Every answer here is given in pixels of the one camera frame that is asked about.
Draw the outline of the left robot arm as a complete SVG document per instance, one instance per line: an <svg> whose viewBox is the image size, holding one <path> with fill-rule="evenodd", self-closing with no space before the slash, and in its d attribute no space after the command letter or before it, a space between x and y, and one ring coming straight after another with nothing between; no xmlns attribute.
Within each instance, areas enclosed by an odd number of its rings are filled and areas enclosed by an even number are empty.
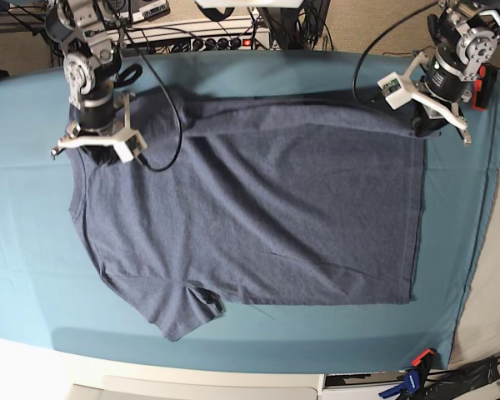
<svg viewBox="0 0 500 400"><path fill-rule="evenodd" d="M422 105L427 118L454 126L467 146L472 139L460 105L478 111L488 107L498 79L491 59L500 43L500 1L439 4L442 13L427 18L434 54L420 52L408 69L424 72L419 82L411 83L411 99Z"/></svg>

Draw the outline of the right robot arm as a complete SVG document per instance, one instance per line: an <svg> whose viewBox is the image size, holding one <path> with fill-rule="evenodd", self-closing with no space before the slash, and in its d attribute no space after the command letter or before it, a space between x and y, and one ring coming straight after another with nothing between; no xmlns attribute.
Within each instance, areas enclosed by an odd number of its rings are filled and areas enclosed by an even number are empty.
<svg viewBox="0 0 500 400"><path fill-rule="evenodd" d="M103 1L57 1L45 28L63 55L70 105L70 122L51 155L73 148L112 149L120 162L131 162L143 139L131 126L133 95L115 94L126 85L119 74L120 21Z"/></svg>

